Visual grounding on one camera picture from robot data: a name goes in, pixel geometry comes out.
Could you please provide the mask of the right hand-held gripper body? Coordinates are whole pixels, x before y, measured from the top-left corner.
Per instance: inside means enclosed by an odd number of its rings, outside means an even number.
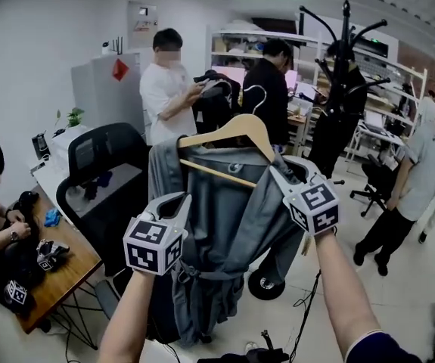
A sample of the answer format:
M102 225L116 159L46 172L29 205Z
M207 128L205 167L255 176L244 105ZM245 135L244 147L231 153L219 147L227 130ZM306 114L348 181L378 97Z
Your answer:
M296 184L285 182L283 190L283 202L293 221L312 236L335 227L340 208L333 184L313 162L291 155L283 159L298 179Z

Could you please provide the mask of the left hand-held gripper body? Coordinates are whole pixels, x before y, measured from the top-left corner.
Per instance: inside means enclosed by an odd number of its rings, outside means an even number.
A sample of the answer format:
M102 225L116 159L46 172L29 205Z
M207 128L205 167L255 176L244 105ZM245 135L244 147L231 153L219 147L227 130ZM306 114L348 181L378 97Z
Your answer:
M180 228L182 195L175 192L153 199L132 218L123 236L128 267L165 275L182 256L186 237Z

